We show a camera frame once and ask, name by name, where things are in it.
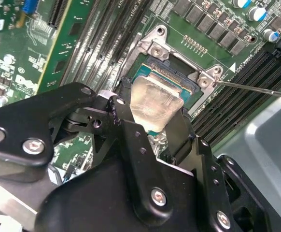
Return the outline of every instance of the rectangular hole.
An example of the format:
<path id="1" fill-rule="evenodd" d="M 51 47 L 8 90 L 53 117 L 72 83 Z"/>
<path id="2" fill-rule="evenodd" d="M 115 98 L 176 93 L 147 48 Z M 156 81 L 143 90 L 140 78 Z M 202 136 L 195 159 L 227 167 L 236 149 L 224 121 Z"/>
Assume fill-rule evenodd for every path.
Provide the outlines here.
<path id="1" fill-rule="evenodd" d="M 253 231 L 252 215 L 246 207 L 242 207 L 234 213 L 234 219 L 243 232 Z"/>
<path id="2" fill-rule="evenodd" d="M 226 191 L 228 194 L 229 202 L 232 203 L 240 196 L 240 189 L 237 187 L 236 183 L 229 177 L 228 174 L 224 173 L 224 181 L 226 186 Z"/>

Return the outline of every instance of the blue capacitor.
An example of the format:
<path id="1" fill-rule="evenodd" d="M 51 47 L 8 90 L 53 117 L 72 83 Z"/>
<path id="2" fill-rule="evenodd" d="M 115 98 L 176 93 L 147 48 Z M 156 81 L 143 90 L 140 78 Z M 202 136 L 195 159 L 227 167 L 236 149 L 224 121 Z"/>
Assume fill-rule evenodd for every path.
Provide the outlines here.
<path id="1" fill-rule="evenodd" d="M 264 7 L 254 6 L 248 11 L 248 19 L 250 21 L 262 21 L 266 17 L 266 9 Z"/>
<path id="2" fill-rule="evenodd" d="M 251 3 L 251 0 L 233 0 L 235 8 L 246 8 Z"/>

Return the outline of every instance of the green circuit board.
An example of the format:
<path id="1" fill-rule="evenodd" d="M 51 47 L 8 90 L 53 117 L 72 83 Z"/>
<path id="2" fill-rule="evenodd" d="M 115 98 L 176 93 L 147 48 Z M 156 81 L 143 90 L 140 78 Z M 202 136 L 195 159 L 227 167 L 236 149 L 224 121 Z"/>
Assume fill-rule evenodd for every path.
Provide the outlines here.
<path id="1" fill-rule="evenodd" d="M 231 0 L 66 0 L 55 27 L 49 23 L 55 0 L 39 1 L 33 14 L 22 12 L 25 2 L 4 0 L 0 4 L 0 19 L 5 20 L 0 32 L 0 98 L 7 99 L 2 105 L 75 80 L 95 91 L 112 89 L 130 45 L 127 42 L 137 33 L 144 37 L 157 25 L 168 29 L 166 43 L 199 67 L 206 70 L 221 65 L 224 80 L 231 80 L 268 43 L 263 39 L 265 29 L 273 29 L 281 36 L 281 0 L 252 0 L 244 9 L 235 8 Z M 182 12 L 184 3 L 187 6 Z M 127 4 L 131 10 L 127 20 L 116 28 Z M 248 20 L 248 11 L 254 6 L 266 8 L 263 21 Z M 196 9 L 202 14 L 197 23 L 190 17 Z M 139 15 L 141 20 L 135 23 L 134 17 Z M 217 25 L 223 29 L 220 36 L 211 33 Z M 125 29 L 129 40 L 112 37 L 116 30 Z M 147 58 L 140 54 L 128 76 L 135 76 Z M 97 87 L 103 78 L 103 85 Z M 194 94 L 185 106 L 191 108 L 200 96 L 200 92 Z M 90 136 L 82 134 L 56 148 L 54 163 L 66 169 L 75 157 L 89 160 L 91 153 Z"/>

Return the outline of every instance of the black memory slot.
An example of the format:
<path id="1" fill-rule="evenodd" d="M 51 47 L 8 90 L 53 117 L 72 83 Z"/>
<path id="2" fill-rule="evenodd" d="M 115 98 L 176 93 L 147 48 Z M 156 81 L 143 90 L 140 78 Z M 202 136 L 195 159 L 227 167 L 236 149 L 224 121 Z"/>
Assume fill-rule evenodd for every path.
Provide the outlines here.
<path id="1" fill-rule="evenodd" d="M 281 88 L 281 56 L 274 56 L 262 48 L 233 78 L 232 82 L 260 88 Z M 224 87 L 193 121 L 197 135 L 212 146 L 218 144 L 232 130 L 246 123 L 246 119 L 269 95 Z"/>
<path id="2" fill-rule="evenodd" d="M 248 86 L 259 86 L 259 82 L 263 80 L 263 78 L 267 75 L 267 71 L 271 70 L 271 68 L 277 64 L 278 61 L 277 60 L 271 60 L 267 63 L 264 64 L 264 67 L 261 68 L 260 71 L 258 71 L 257 73 L 255 73 L 256 78 L 249 78 L 248 82 L 245 83 L 245 85 Z M 245 93 L 245 90 L 243 89 L 239 89 L 239 88 L 232 88 L 233 92 L 231 94 L 231 99 L 232 101 L 224 101 L 222 104 L 220 104 L 219 106 L 216 107 L 215 112 L 210 116 L 210 119 L 206 121 L 206 125 L 212 125 L 212 123 L 214 123 L 214 121 L 219 121 L 222 120 L 224 118 L 224 112 L 225 110 L 230 109 L 233 105 L 235 105 L 237 102 L 241 101 L 243 99 L 243 95 Z M 205 134 L 208 132 L 207 128 L 205 126 L 201 127 L 201 129 L 199 130 L 199 132 L 201 134 Z"/>
<path id="3" fill-rule="evenodd" d="M 96 25 L 93 27 L 93 31 L 91 32 L 90 38 L 88 40 L 88 43 L 87 43 L 87 50 L 88 51 L 90 50 L 91 47 L 93 47 L 93 40 L 98 36 L 99 33 L 101 34 L 100 26 L 102 25 L 104 18 L 107 18 L 107 16 L 105 16 L 105 15 L 108 15 L 108 9 L 112 5 L 111 2 L 112 2 L 111 0 L 107 0 L 104 3 L 102 11 L 97 18 Z M 89 59 L 90 59 L 89 53 L 84 52 L 82 57 L 81 57 L 81 61 L 79 62 L 80 66 L 78 67 L 76 75 L 74 76 L 73 82 L 80 82 L 80 80 L 83 76 L 83 73 L 86 70 L 86 67 L 88 65 Z"/>
<path id="4" fill-rule="evenodd" d="M 267 80 L 265 80 L 261 85 L 257 85 L 260 88 L 268 88 L 276 81 L 275 75 L 281 75 L 281 68 L 274 72 Z M 217 118 L 217 120 L 213 123 L 215 123 L 214 127 L 217 130 L 222 130 L 223 126 L 225 126 L 227 123 L 233 124 L 235 121 L 238 121 L 238 117 L 242 117 L 246 114 L 246 111 L 249 112 L 249 109 L 246 108 L 249 107 L 254 99 L 261 97 L 262 95 L 258 95 L 255 92 L 250 92 L 247 90 L 241 89 L 241 91 L 236 95 L 234 99 L 234 103 L 229 104 L 227 107 L 224 108 L 224 110 L 227 110 L 229 113 L 227 114 L 227 117 L 223 118 Z M 208 138 L 212 139 L 212 137 L 216 136 L 213 131 L 203 131 L 201 132 L 204 136 L 207 136 Z"/>
<path id="5" fill-rule="evenodd" d="M 266 59 L 268 58 L 268 55 L 266 52 L 259 52 L 257 55 L 255 55 L 251 59 L 251 65 L 249 65 L 249 68 L 242 69 L 233 79 L 232 82 L 238 83 L 238 84 L 244 84 L 245 81 L 249 76 L 252 75 L 252 73 L 259 67 L 260 64 L 264 63 Z M 215 114 L 215 111 L 219 108 L 219 106 L 226 101 L 235 91 L 235 88 L 231 87 L 224 87 L 224 89 L 219 93 L 219 95 L 215 98 L 215 102 L 217 105 L 209 104 L 205 110 L 203 111 L 204 117 L 200 118 L 197 117 L 194 121 L 194 129 L 197 130 L 199 127 L 201 127 L 204 123 L 206 123 L 207 118 L 210 117 L 210 115 Z"/>
<path id="6" fill-rule="evenodd" d="M 94 36 L 93 42 L 89 46 L 89 49 L 95 49 L 98 45 L 98 42 L 101 40 L 102 35 L 105 33 L 105 29 L 107 28 L 108 24 L 110 23 L 111 16 L 118 5 L 120 0 L 112 0 L 111 4 L 108 5 L 106 12 L 101 20 L 101 23 L 98 26 L 98 32 Z"/>
<path id="7" fill-rule="evenodd" d="M 274 86 L 276 89 L 281 88 L 281 80 Z M 238 125 L 240 126 L 240 123 L 247 118 L 251 112 L 254 112 L 257 110 L 265 101 L 267 101 L 270 98 L 269 95 L 263 95 L 257 96 L 257 98 L 254 100 L 252 104 L 249 105 L 248 111 L 243 111 L 244 113 L 242 114 L 241 117 L 237 118 L 234 122 L 230 122 L 228 126 L 226 126 L 224 132 L 221 134 L 216 134 L 211 138 L 211 141 L 213 144 L 219 143 L 225 136 L 227 136 L 228 133 L 230 133 L 233 129 L 235 129 Z"/>
<path id="8" fill-rule="evenodd" d="M 119 59 L 122 57 L 122 54 L 124 53 L 125 49 L 128 47 L 128 44 L 131 42 L 131 35 L 134 31 L 138 29 L 139 23 L 141 23 L 141 20 L 145 16 L 146 12 L 149 10 L 153 0 L 143 0 L 139 7 L 137 8 L 137 11 L 133 15 L 129 25 L 125 29 L 122 39 L 120 40 L 114 55 L 112 57 L 112 62 L 116 63 L 119 61 Z"/>
<path id="9" fill-rule="evenodd" d="M 101 1 L 101 0 L 96 0 L 96 1 L 93 3 L 93 6 L 92 6 L 92 8 L 91 8 L 91 10 L 90 10 L 90 13 L 89 13 L 89 15 L 88 15 L 88 18 L 87 18 L 87 20 L 86 20 L 84 29 L 83 29 L 83 31 L 82 31 L 82 33 L 81 33 L 79 39 L 78 39 L 78 43 L 79 43 L 79 44 L 82 44 L 82 43 L 84 42 L 84 39 L 86 38 L 86 36 L 87 36 L 87 34 L 88 34 L 88 32 L 89 32 L 90 26 L 91 26 L 91 24 L 92 24 L 92 20 L 93 20 L 93 18 L 94 18 L 94 15 L 96 14 L 96 11 L 97 11 L 97 8 L 98 8 L 98 6 L 99 6 L 99 4 L 100 4 L 100 1 Z M 71 70 L 72 70 L 72 67 L 74 66 L 74 61 L 75 61 L 75 59 L 77 58 L 78 51 L 79 51 L 79 47 L 76 47 L 76 48 L 74 49 L 74 51 L 73 51 L 72 56 L 71 56 L 70 59 L 69 59 L 69 64 L 68 64 L 68 66 L 67 66 L 67 68 L 66 68 L 66 70 L 65 70 L 65 72 L 64 72 L 64 74 L 63 74 L 63 77 L 62 77 L 62 79 L 61 79 L 61 83 L 60 83 L 61 86 L 67 84 L 67 80 L 68 80 L 68 78 L 69 78 L 69 75 L 70 75 L 70 72 L 71 72 Z"/>
<path id="10" fill-rule="evenodd" d="M 107 39 L 105 40 L 106 43 L 105 43 L 105 46 L 104 46 L 104 48 L 102 49 L 102 52 L 101 52 L 102 56 L 107 55 L 107 53 L 112 48 L 112 46 L 114 44 L 114 41 L 122 33 L 124 22 L 128 20 L 128 17 L 130 16 L 131 11 L 133 9 L 133 6 L 135 5 L 136 2 L 137 2 L 137 0 L 134 0 L 134 1 L 126 0 L 126 1 L 124 1 L 123 6 L 122 6 L 123 9 L 119 14 L 118 19 L 116 20 L 116 23 L 113 26 L 111 33 L 108 34 Z"/>
<path id="11" fill-rule="evenodd" d="M 279 89 L 281 88 L 281 80 L 275 80 L 275 82 L 268 86 L 270 89 Z M 208 135 L 208 139 L 212 142 L 212 144 L 216 145 L 220 142 L 225 136 L 227 136 L 233 129 L 237 126 L 240 126 L 240 123 L 244 122 L 244 120 L 253 113 L 256 109 L 258 109 L 265 101 L 270 98 L 270 95 L 260 95 L 257 93 L 252 94 L 249 96 L 249 104 L 246 104 L 245 107 L 242 108 L 240 115 L 235 115 L 232 119 L 227 121 L 223 125 L 223 130 L 220 134 L 212 134 Z"/>

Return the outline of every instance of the gray metal panel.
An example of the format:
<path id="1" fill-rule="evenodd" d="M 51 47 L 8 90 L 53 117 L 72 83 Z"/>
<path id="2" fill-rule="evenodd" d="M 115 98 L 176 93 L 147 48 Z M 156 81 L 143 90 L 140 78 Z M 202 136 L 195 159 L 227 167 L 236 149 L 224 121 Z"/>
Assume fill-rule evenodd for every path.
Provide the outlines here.
<path id="1" fill-rule="evenodd" d="M 281 216 L 281 98 L 215 152 L 221 154 L 234 158 Z"/>

